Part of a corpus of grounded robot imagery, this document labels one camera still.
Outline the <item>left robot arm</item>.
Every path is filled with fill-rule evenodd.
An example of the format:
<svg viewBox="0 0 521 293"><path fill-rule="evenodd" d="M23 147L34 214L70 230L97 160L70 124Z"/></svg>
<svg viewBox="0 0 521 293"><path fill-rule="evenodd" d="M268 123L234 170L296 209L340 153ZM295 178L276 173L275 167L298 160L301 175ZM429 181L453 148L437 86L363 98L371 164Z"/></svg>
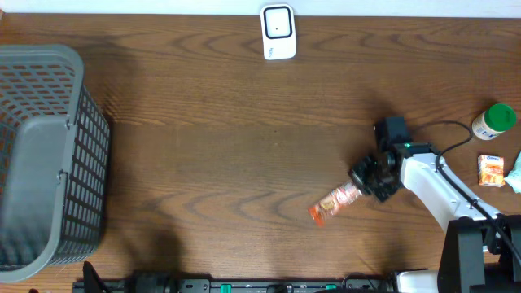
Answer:
<svg viewBox="0 0 521 293"><path fill-rule="evenodd" d="M177 293L177 282L168 273L141 273L119 280L102 280L85 261L83 279L72 284L72 293Z"/></svg>

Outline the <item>orange red candy bar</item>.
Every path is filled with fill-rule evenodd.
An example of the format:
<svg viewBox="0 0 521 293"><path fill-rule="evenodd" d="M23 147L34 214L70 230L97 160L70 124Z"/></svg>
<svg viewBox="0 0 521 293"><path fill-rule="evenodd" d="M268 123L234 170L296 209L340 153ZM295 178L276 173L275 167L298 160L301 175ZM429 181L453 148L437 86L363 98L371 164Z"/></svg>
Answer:
<svg viewBox="0 0 521 293"><path fill-rule="evenodd" d="M352 181L348 181L334 188L310 207L308 211L318 225L324 225L326 221L335 216L342 208L354 203L361 196L362 192L357 186Z"/></svg>

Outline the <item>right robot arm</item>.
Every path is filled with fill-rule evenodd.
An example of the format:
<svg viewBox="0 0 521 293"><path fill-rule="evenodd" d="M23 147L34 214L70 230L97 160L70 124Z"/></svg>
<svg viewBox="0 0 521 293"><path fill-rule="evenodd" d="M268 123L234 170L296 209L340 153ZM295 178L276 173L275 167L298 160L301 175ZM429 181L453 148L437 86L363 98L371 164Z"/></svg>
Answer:
<svg viewBox="0 0 521 293"><path fill-rule="evenodd" d="M416 195L445 233L437 270L394 273L395 292L518 292L520 217L485 203L429 142L414 142L405 120L374 126L377 152L349 174L364 195L383 203L400 189Z"/></svg>

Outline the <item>teal white wipes packet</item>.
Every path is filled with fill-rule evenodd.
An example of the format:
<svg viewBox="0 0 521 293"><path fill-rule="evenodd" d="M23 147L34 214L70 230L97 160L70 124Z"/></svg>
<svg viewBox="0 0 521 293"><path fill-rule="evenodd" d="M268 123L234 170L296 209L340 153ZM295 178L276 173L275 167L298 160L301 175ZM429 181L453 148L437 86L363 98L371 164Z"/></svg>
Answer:
<svg viewBox="0 0 521 293"><path fill-rule="evenodd" d="M516 158L514 167L505 177L505 182L513 189L515 193L521 193L521 153L519 153L518 157Z"/></svg>

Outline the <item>green lid jar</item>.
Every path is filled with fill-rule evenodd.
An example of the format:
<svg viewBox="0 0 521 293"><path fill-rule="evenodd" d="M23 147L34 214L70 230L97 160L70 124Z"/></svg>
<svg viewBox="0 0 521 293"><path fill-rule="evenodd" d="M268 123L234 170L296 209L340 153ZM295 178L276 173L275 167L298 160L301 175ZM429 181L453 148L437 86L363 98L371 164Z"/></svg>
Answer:
<svg viewBox="0 0 521 293"><path fill-rule="evenodd" d="M517 123L517 115L512 107L497 103L477 116L471 125L473 134L484 141L490 141Z"/></svg>

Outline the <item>small orange snack packet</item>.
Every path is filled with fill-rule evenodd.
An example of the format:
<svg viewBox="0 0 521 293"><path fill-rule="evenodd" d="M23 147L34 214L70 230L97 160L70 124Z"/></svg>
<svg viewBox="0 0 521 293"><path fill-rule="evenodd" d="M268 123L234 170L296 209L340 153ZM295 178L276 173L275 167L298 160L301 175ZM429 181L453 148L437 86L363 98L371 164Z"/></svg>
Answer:
<svg viewBox="0 0 521 293"><path fill-rule="evenodd" d="M478 176L480 186L504 186L504 158L494 155L480 155L478 157Z"/></svg>

